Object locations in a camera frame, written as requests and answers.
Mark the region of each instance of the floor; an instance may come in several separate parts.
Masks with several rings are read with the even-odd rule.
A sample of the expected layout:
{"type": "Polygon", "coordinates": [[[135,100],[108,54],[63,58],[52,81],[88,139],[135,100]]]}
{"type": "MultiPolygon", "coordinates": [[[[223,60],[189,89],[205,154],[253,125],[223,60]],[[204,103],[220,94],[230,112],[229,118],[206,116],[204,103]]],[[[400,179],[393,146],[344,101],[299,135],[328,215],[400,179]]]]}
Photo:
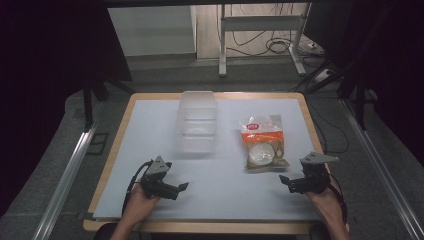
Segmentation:
{"type": "MultiPolygon", "coordinates": [[[[261,8],[255,7],[254,10],[261,9],[262,14],[274,13],[277,9],[274,6],[264,5],[261,8]]],[[[285,5],[283,12],[288,11],[287,7],[291,8],[285,5]]],[[[249,11],[244,5],[233,5],[234,14],[236,12],[250,14],[249,11]]],[[[216,24],[213,25],[216,23],[216,7],[211,6],[207,12],[202,16],[207,16],[211,25],[205,29],[213,33],[208,34],[216,36],[216,38],[208,37],[214,42],[207,44],[209,50],[201,52],[199,49],[198,59],[186,56],[128,58],[128,66],[134,81],[123,84],[137,92],[153,93],[187,90],[287,92],[302,81],[286,52],[277,57],[272,55],[264,58],[243,57],[240,60],[239,57],[243,54],[227,51],[229,56],[234,58],[228,62],[228,76],[225,79],[220,78],[216,59],[219,41],[217,34],[215,35],[216,24]]],[[[206,35],[201,33],[200,28],[198,34],[199,38],[200,35],[206,35]]],[[[255,35],[242,36],[237,33],[235,36],[238,42],[243,42],[255,35]]],[[[269,38],[269,35],[264,37],[257,46],[252,42],[252,45],[249,43],[244,46],[246,48],[240,49],[250,54],[264,51],[261,47],[269,38]]],[[[236,47],[236,44],[229,42],[228,47],[236,47]]],[[[320,61],[319,58],[312,59],[308,64],[312,67],[306,66],[308,72],[318,66],[320,61]]],[[[335,82],[306,97],[324,151],[342,159],[339,163],[332,164],[330,168],[333,174],[338,176],[345,192],[351,239],[414,239],[405,227],[402,212],[395,208],[395,201],[389,195],[390,189],[383,184],[382,176],[375,167],[372,156],[367,153],[366,146],[362,145],[343,105],[335,95],[337,84],[335,82]]],[[[130,97],[128,93],[113,85],[107,84],[107,89],[110,93],[109,99],[104,103],[101,121],[96,129],[96,133],[108,136],[104,149],[101,148],[104,151],[98,146],[89,146],[88,154],[84,156],[84,161],[73,180],[74,184],[69,194],[65,196],[63,206],[58,210],[57,221],[53,222],[51,232],[47,234],[49,239],[92,239],[94,236],[93,232],[87,232],[82,228],[82,222],[90,217],[87,213],[88,205],[130,97]]],[[[0,239],[30,239],[48,209],[84,129],[82,93],[70,96],[65,108],[66,113],[61,126],[39,166],[0,220],[0,239]]],[[[368,104],[365,110],[366,133],[378,150],[396,187],[401,190],[402,196],[409,203],[408,206],[422,223],[423,168],[375,114],[372,104],[368,104]]],[[[296,238],[308,239],[306,236],[296,238]]]]}
{"type": "MultiPolygon", "coordinates": [[[[225,16],[287,16],[300,15],[305,8],[303,3],[295,4],[232,4],[225,5],[225,16]]],[[[197,16],[197,58],[216,59],[220,49],[220,5],[196,6],[197,16]]],[[[294,39],[295,31],[266,32],[227,32],[226,47],[228,57],[277,56],[288,55],[287,43],[294,39]],[[269,47],[270,40],[276,42],[269,47]]],[[[310,49],[312,43],[302,37],[302,50],[321,54],[322,49],[310,49]]]]}

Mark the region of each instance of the aluminum rail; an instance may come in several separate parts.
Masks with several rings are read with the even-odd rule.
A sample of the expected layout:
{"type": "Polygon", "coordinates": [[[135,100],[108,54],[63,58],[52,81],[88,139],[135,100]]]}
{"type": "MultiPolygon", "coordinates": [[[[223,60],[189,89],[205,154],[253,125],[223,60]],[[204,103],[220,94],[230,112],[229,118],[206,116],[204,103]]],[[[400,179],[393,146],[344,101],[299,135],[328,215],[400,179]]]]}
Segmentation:
{"type": "Polygon", "coordinates": [[[412,210],[408,201],[403,196],[399,187],[396,185],[396,182],[394,181],[386,165],[384,164],[383,159],[378,154],[378,151],[372,143],[371,139],[368,137],[367,132],[363,131],[359,124],[356,122],[354,117],[355,111],[350,101],[340,100],[340,102],[345,108],[346,115],[349,118],[349,121],[353,127],[353,130],[355,131],[355,134],[359,138],[359,142],[365,149],[368,158],[371,160],[374,170],[376,171],[384,188],[386,189],[386,192],[389,195],[389,198],[392,201],[394,207],[396,208],[399,216],[401,217],[406,229],[408,230],[409,235],[413,240],[424,240],[424,232],[423,228],[421,227],[422,225],[420,224],[416,214],[412,210]]]}
{"type": "Polygon", "coordinates": [[[50,199],[49,205],[44,212],[43,217],[35,231],[33,240],[48,239],[53,230],[53,227],[59,217],[60,211],[62,210],[63,204],[68,196],[69,190],[74,182],[75,176],[78,173],[81,162],[87,152],[90,141],[96,131],[98,120],[101,112],[103,111],[104,103],[99,102],[94,110],[94,122],[93,126],[88,132],[83,132],[75,147],[74,152],[66,166],[66,169],[56,187],[56,190],[50,199]]]}

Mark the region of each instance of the black cable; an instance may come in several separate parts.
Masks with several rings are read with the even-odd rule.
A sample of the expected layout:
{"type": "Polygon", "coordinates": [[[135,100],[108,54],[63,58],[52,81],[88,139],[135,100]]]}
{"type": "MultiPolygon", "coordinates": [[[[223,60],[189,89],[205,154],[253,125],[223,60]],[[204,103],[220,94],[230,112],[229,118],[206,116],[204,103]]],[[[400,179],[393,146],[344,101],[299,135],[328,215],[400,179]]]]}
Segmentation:
{"type": "Polygon", "coordinates": [[[306,59],[310,59],[310,58],[316,59],[316,58],[324,58],[324,57],[315,57],[315,56],[304,56],[304,57],[302,57],[302,63],[303,64],[305,64],[308,67],[316,68],[316,67],[319,67],[321,64],[320,65],[311,65],[310,63],[307,63],[306,59]]]}
{"type": "Polygon", "coordinates": [[[318,131],[319,131],[319,133],[320,133],[320,135],[321,135],[321,137],[322,137],[322,139],[324,141],[323,143],[320,142],[322,145],[324,145],[324,149],[322,150],[322,152],[325,155],[327,155],[327,148],[328,148],[328,146],[327,146],[327,138],[325,137],[324,132],[321,129],[321,126],[318,124],[318,122],[315,120],[315,118],[312,116],[312,114],[311,114],[311,118],[312,118],[312,122],[318,128],[318,131]]]}
{"type": "Polygon", "coordinates": [[[241,11],[244,15],[246,15],[246,13],[243,11],[243,8],[241,8],[241,4],[240,4],[240,11],[241,11]]]}
{"type": "Polygon", "coordinates": [[[297,49],[297,53],[299,53],[300,55],[304,55],[304,56],[312,56],[312,57],[321,57],[321,58],[326,58],[325,52],[321,52],[321,53],[312,53],[312,52],[308,52],[305,49],[303,49],[301,46],[298,47],[297,49]]]}
{"type": "Polygon", "coordinates": [[[308,86],[312,82],[312,80],[314,80],[318,76],[318,74],[320,74],[323,70],[330,68],[332,65],[333,65],[333,62],[327,61],[327,64],[317,68],[316,71],[314,72],[314,75],[311,75],[309,77],[309,79],[305,82],[306,84],[305,84],[303,91],[306,92],[306,90],[308,89],[308,86]]]}
{"type": "Polygon", "coordinates": [[[260,56],[260,55],[264,55],[265,53],[269,52],[269,49],[267,49],[265,52],[262,52],[262,53],[258,53],[258,54],[249,54],[249,53],[245,53],[245,52],[242,52],[242,51],[240,51],[240,50],[237,50],[237,49],[235,49],[235,48],[226,48],[226,49],[227,49],[227,50],[236,51],[236,52],[239,52],[239,53],[244,54],[244,55],[247,55],[247,56],[260,56]]]}
{"type": "Polygon", "coordinates": [[[306,77],[304,77],[302,79],[302,81],[300,81],[299,84],[297,84],[295,87],[293,87],[292,89],[289,89],[288,92],[299,92],[299,88],[300,86],[302,86],[303,84],[305,84],[306,82],[310,81],[311,79],[313,79],[317,73],[319,71],[321,71],[322,69],[324,69],[326,66],[328,66],[331,62],[329,60],[325,60],[323,63],[321,63],[321,65],[315,69],[314,71],[312,71],[310,74],[308,74],[306,77]]]}
{"type": "Polygon", "coordinates": [[[279,37],[273,38],[272,36],[271,36],[271,39],[269,39],[266,42],[266,48],[269,49],[271,52],[273,52],[275,54],[283,54],[284,52],[286,52],[288,50],[288,46],[287,46],[287,43],[284,41],[284,39],[279,38],[279,37]],[[280,50],[280,51],[273,50],[272,47],[274,45],[283,45],[285,48],[284,48],[284,50],[280,50]]]}
{"type": "Polygon", "coordinates": [[[269,11],[268,15],[271,14],[271,12],[275,9],[277,9],[278,3],[274,4],[274,7],[271,8],[271,10],[269,11]]]}
{"type": "Polygon", "coordinates": [[[292,8],[291,8],[291,11],[290,11],[290,15],[293,15],[293,5],[294,5],[294,3],[292,3],[292,8]]]}
{"type": "Polygon", "coordinates": [[[328,188],[333,191],[333,193],[336,195],[337,200],[340,203],[340,207],[342,209],[342,219],[343,219],[343,223],[346,224],[347,223],[347,206],[346,206],[346,202],[344,200],[344,194],[343,194],[343,190],[342,190],[342,185],[340,185],[339,180],[337,180],[337,178],[333,175],[333,174],[328,174],[329,176],[331,176],[334,181],[337,183],[340,192],[330,183],[328,185],[328,188]]]}
{"type": "Polygon", "coordinates": [[[260,35],[264,34],[265,32],[266,31],[262,31],[261,33],[259,33],[258,35],[256,35],[255,37],[253,37],[252,39],[250,39],[250,40],[248,40],[247,42],[244,42],[244,43],[238,43],[237,40],[236,40],[236,37],[234,35],[234,31],[232,33],[233,33],[234,42],[236,43],[237,46],[240,47],[240,46],[243,46],[243,45],[246,45],[246,44],[252,42],[253,40],[255,40],[256,38],[258,38],[260,35]]]}
{"type": "Polygon", "coordinates": [[[219,21],[218,21],[218,5],[216,5],[216,32],[218,33],[219,42],[221,42],[221,36],[219,35],[219,26],[218,25],[219,25],[219,21]]]}
{"type": "Polygon", "coordinates": [[[280,14],[279,15],[283,15],[283,8],[284,8],[284,3],[281,3],[281,8],[280,8],[280,14]]]}
{"type": "MultiPolygon", "coordinates": [[[[327,124],[329,124],[330,126],[332,126],[333,128],[336,128],[337,130],[339,130],[342,134],[343,134],[343,136],[344,136],[344,139],[346,140],[346,147],[343,149],[343,150],[341,150],[341,151],[329,151],[328,150],[328,148],[326,148],[326,152],[327,153],[345,153],[345,152],[347,152],[347,150],[349,149],[349,146],[350,146],[350,142],[349,142],[349,139],[348,139],[348,137],[347,137],[347,135],[346,135],[346,132],[345,131],[343,131],[343,129],[341,129],[340,127],[338,127],[338,126],[336,126],[336,125],[334,125],[334,124],[332,124],[332,123],[330,123],[327,119],[325,119],[324,117],[322,117],[322,115],[319,113],[319,111],[315,108],[315,106],[312,104],[312,102],[309,100],[309,98],[307,97],[307,95],[305,95],[305,99],[307,100],[306,102],[307,102],[307,104],[309,105],[309,106],[311,106],[311,108],[318,114],[318,116],[324,121],[324,122],[326,122],[327,124]]],[[[321,130],[321,128],[320,127],[318,127],[318,129],[319,129],[319,131],[321,131],[321,134],[322,135],[324,135],[324,132],[322,132],[322,130],[321,130]]]]}
{"type": "Polygon", "coordinates": [[[134,174],[134,176],[131,178],[130,184],[127,187],[127,192],[125,193],[125,199],[124,199],[124,204],[122,205],[122,214],[125,211],[125,208],[127,206],[128,201],[130,200],[131,197],[131,191],[133,189],[133,186],[135,183],[139,183],[136,181],[138,174],[141,172],[141,170],[146,167],[146,166],[150,166],[153,163],[153,161],[149,161],[149,162],[145,162],[143,163],[143,165],[141,165],[141,167],[137,170],[137,172],[134,174]]]}

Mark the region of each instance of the wooden table edge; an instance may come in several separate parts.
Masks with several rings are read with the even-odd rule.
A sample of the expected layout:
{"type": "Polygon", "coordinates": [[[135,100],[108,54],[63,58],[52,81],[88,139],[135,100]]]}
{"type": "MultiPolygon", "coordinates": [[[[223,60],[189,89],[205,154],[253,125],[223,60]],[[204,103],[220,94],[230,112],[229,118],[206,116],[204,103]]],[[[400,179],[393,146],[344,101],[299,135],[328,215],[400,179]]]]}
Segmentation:
{"type": "MultiPolygon", "coordinates": [[[[218,92],[214,93],[216,99],[297,99],[305,119],[309,136],[313,148],[316,152],[322,153],[321,144],[319,142],[318,135],[315,131],[315,127],[312,121],[311,114],[308,110],[306,100],[301,93],[276,93],[276,92],[218,92]]],[[[131,118],[132,110],[137,100],[178,100],[181,97],[181,93],[136,93],[133,94],[128,102],[124,116],[122,117],[119,125],[118,132],[112,144],[109,156],[106,160],[105,167],[103,168],[102,175],[99,179],[99,183],[94,192],[92,201],[88,208],[88,213],[94,213],[97,204],[100,200],[101,194],[103,193],[107,181],[109,179],[110,172],[115,163],[119,148],[123,136],[125,134],[126,127],[131,118]]],[[[108,222],[100,222],[95,220],[84,220],[83,226],[87,231],[97,231],[103,224],[108,222]]],[[[181,221],[151,221],[146,222],[139,227],[139,230],[145,232],[196,232],[196,229],[202,229],[204,233],[267,233],[267,234],[307,234],[309,231],[310,222],[304,223],[234,223],[234,222],[181,222],[181,221]]]]}

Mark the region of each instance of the wire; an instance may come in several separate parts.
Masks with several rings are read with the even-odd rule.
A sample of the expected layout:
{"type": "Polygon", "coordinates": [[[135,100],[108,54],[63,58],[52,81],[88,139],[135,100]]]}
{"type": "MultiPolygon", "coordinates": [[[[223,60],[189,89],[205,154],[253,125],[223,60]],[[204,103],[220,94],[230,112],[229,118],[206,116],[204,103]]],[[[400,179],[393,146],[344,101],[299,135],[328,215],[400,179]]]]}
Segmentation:
{"type": "Polygon", "coordinates": [[[312,53],[312,52],[308,52],[305,49],[303,49],[301,46],[298,47],[297,49],[297,53],[301,54],[301,55],[305,55],[305,56],[313,56],[313,57],[322,57],[322,58],[326,58],[325,52],[320,52],[320,53],[312,53]]]}
{"type": "Polygon", "coordinates": [[[246,15],[246,13],[243,11],[243,8],[241,7],[241,4],[240,4],[240,11],[241,11],[244,15],[246,15]]]}
{"type": "Polygon", "coordinates": [[[325,67],[327,67],[328,65],[330,65],[330,63],[331,62],[326,59],[323,63],[321,63],[321,65],[317,69],[315,69],[310,74],[308,74],[305,78],[303,78],[302,81],[300,81],[300,83],[297,84],[294,88],[290,89],[289,92],[300,92],[299,91],[300,86],[302,86],[303,84],[308,83],[309,81],[311,81],[312,79],[314,79],[314,77],[320,71],[322,71],[322,69],[324,69],[325,67]]]}
{"type": "Polygon", "coordinates": [[[327,148],[328,148],[328,146],[327,146],[327,138],[325,137],[324,132],[322,131],[320,125],[318,124],[318,122],[315,120],[315,118],[312,115],[311,115],[311,118],[312,118],[312,122],[314,122],[315,126],[318,128],[318,131],[319,131],[319,133],[320,133],[320,135],[321,135],[321,137],[323,139],[323,142],[320,141],[320,143],[322,145],[324,145],[324,147],[323,147],[324,148],[323,149],[323,153],[325,155],[327,155],[327,148]]]}
{"type": "Polygon", "coordinates": [[[324,58],[324,57],[314,57],[314,56],[305,56],[305,57],[303,57],[302,58],[302,63],[303,64],[305,64],[306,66],[308,66],[308,67],[312,67],[312,68],[316,68],[316,67],[319,67],[320,65],[311,65],[310,63],[307,63],[306,62],[306,59],[310,59],[310,58],[324,58]]]}
{"type": "Polygon", "coordinates": [[[149,162],[145,162],[145,163],[143,163],[143,165],[141,165],[141,167],[137,170],[137,172],[134,174],[134,176],[131,178],[131,181],[130,181],[130,184],[128,185],[128,187],[127,187],[127,192],[126,192],[126,194],[125,194],[125,199],[124,199],[124,203],[122,204],[122,214],[124,213],[124,210],[125,210],[125,208],[127,207],[127,203],[128,203],[128,201],[129,201],[129,199],[130,199],[130,196],[131,196],[131,190],[132,190],[132,188],[133,188],[133,186],[134,186],[134,184],[135,183],[137,183],[137,176],[138,176],[138,174],[140,173],[140,171],[144,168],[144,167],[146,167],[146,166],[150,166],[151,164],[153,163],[153,160],[152,161],[149,161],[149,162]]]}
{"type": "MultiPolygon", "coordinates": [[[[281,5],[281,8],[279,10],[280,15],[282,14],[283,7],[284,7],[284,4],[281,5]]],[[[240,10],[243,12],[243,14],[246,14],[244,12],[244,10],[242,9],[241,4],[240,4],[240,10]]],[[[278,4],[275,4],[274,5],[274,7],[269,11],[268,15],[271,14],[272,11],[275,11],[275,14],[277,15],[278,4]]],[[[232,14],[233,14],[233,6],[231,5],[230,15],[232,16],[232,14]]],[[[219,16],[219,14],[218,14],[218,5],[216,5],[216,30],[217,30],[217,34],[218,34],[218,39],[219,39],[219,41],[221,41],[221,37],[222,37],[223,34],[222,33],[220,34],[220,31],[219,31],[219,19],[218,19],[218,16],[219,16]]],[[[246,41],[244,43],[237,42],[237,39],[236,39],[235,34],[234,34],[234,31],[232,32],[232,35],[233,35],[233,39],[234,39],[235,44],[240,47],[240,46],[246,45],[246,44],[254,41],[259,36],[263,35],[266,32],[269,32],[269,31],[262,31],[262,32],[260,32],[259,34],[257,34],[256,36],[254,36],[253,38],[251,38],[250,40],[248,40],[248,41],[246,41]]],[[[266,50],[264,52],[261,52],[261,53],[251,54],[251,53],[246,53],[246,52],[243,52],[241,50],[238,50],[238,49],[235,49],[235,48],[230,48],[230,47],[226,47],[226,49],[227,50],[231,50],[231,51],[235,51],[235,52],[241,53],[243,55],[247,55],[247,56],[261,56],[261,55],[264,55],[264,54],[266,54],[268,52],[272,52],[274,54],[283,54],[283,53],[285,53],[288,50],[288,47],[289,47],[291,41],[288,40],[288,39],[281,38],[281,37],[274,38],[274,34],[275,34],[275,31],[272,32],[271,38],[268,39],[267,42],[265,43],[266,50]],[[275,49],[275,46],[277,46],[277,45],[283,45],[284,46],[284,49],[283,50],[276,50],[275,49]]]]}
{"type": "Polygon", "coordinates": [[[291,11],[290,11],[290,15],[293,15],[293,4],[294,3],[292,3],[292,9],[291,9],[291,11]]]}
{"type": "Polygon", "coordinates": [[[342,195],[342,197],[344,198],[344,194],[343,194],[343,190],[342,190],[342,185],[340,185],[339,180],[337,180],[337,178],[333,174],[331,174],[331,173],[329,173],[328,175],[334,178],[334,181],[336,181],[337,186],[339,187],[340,195],[342,195]]]}
{"type": "Polygon", "coordinates": [[[318,116],[324,121],[324,122],[326,122],[327,124],[329,124],[330,126],[332,126],[333,128],[335,128],[335,129],[337,129],[337,130],[339,130],[342,134],[343,134],[343,137],[344,137],[344,139],[345,139],[345,141],[346,141],[346,146],[345,146],[345,148],[343,149],[343,150],[340,150],[340,151],[329,151],[328,150],[328,143],[327,143],[327,140],[326,140],[326,138],[325,138],[325,136],[324,136],[324,132],[321,130],[321,128],[319,127],[319,124],[316,122],[316,125],[318,126],[318,130],[321,132],[321,135],[322,136],[324,136],[323,137],[323,139],[324,139],[324,141],[325,141],[325,152],[326,153],[345,153],[345,152],[347,152],[347,150],[349,149],[349,146],[350,146],[350,142],[349,142],[349,139],[348,139],[348,137],[347,137],[347,135],[346,135],[346,132],[345,131],[343,131],[343,129],[341,129],[340,127],[338,127],[338,126],[336,126],[335,124],[332,124],[331,122],[329,122],[327,119],[325,119],[320,113],[319,113],[319,111],[315,108],[315,106],[312,104],[312,102],[310,101],[310,99],[309,99],[309,97],[307,97],[307,95],[305,95],[305,99],[307,100],[307,103],[308,103],[308,105],[309,106],[311,106],[311,108],[318,114],[318,116]]]}

